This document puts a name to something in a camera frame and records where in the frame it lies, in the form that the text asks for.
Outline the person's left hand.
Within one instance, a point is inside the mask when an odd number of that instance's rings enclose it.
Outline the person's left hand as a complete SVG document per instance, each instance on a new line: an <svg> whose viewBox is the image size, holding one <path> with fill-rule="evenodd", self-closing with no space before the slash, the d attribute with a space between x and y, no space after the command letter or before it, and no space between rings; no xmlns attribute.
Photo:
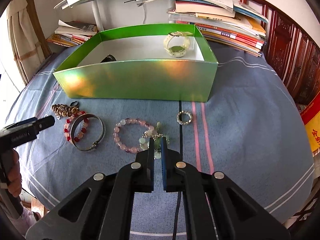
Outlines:
<svg viewBox="0 0 320 240"><path fill-rule="evenodd" d="M13 197L17 198L22 191L22 177L20 173L19 155L15 150L12 150L14 165L8 173L10 184L8 191Z"/></svg>

